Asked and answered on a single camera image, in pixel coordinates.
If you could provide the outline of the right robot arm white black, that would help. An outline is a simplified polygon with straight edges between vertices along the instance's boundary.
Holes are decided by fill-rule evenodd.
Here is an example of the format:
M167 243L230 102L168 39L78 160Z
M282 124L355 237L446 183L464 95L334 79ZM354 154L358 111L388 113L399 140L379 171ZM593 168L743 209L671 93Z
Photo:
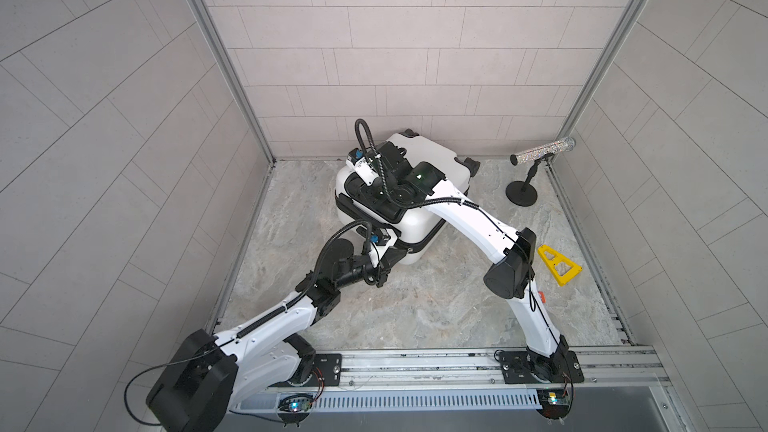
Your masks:
M542 382L571 381L567 340L550 319L535 282L535 234L528 228L518 231L494 218L428 162L410 168L399 179L385 169L387 161L375 146L364 147L354 170L364 181L379 185L397 207L427 210L480 248L491 261L483 282L507 302L521 326L531 373Z

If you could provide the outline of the white hard-shell suitcase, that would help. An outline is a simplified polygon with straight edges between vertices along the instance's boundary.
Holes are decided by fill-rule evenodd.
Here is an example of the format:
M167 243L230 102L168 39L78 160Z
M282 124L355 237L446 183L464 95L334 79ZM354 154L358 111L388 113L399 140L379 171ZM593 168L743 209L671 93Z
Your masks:
M455 152L410 129L393 134L387 141L407 149L405 157L412 165L412 171L419 171L421 169L419 165L423 162L429 163L463 193L469 190L470 179L479 168L479 164L475 161L470 161L468 164L459 162ZM405 186L402 197L410 199L406 204L420 203L427 199L424 192L417 190L413 183L407 180L411 172L400 181L400 185ZM363 185L365 185L363 180L347 165L338 172L335 203L339 220L344 224L354 220L368 220L379 227L394 229L397 234L395 246L406 249L408 252L401 263L404 265L416 263L440 233L445 220L426 208L406 209L403 216L379 216L360 202L359 189Z

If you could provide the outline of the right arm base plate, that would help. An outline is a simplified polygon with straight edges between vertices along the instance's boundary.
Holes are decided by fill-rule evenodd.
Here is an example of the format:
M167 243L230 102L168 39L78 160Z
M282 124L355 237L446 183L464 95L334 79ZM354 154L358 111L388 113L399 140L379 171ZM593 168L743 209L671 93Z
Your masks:
M576 353L571 350L543 357L530 351L496 350L494 359L500 365L506 384L578 384L584 374Z

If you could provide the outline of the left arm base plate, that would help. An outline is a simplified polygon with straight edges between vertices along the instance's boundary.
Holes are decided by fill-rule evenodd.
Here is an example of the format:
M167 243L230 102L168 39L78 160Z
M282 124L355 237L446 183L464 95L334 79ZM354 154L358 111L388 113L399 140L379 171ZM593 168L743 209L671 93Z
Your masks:
M281 382L280 385L318 388L321 382L324 382L325 386L338 386L342 361L343 356L339 353L318 353L314 356L312 364L303 358L298 371L287 381Z

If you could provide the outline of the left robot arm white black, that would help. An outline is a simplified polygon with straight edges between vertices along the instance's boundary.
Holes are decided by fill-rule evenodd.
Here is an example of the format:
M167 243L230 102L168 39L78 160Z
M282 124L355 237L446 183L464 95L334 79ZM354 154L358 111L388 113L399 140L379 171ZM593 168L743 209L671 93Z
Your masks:
M341 289L381 286L407 252L368 242L361 254L335 239L313 270L283 301L232 329L191 333L148 393L145 403L166 431L213 431L230 408L271 385L308 380L316 351L301 337L340 302Z

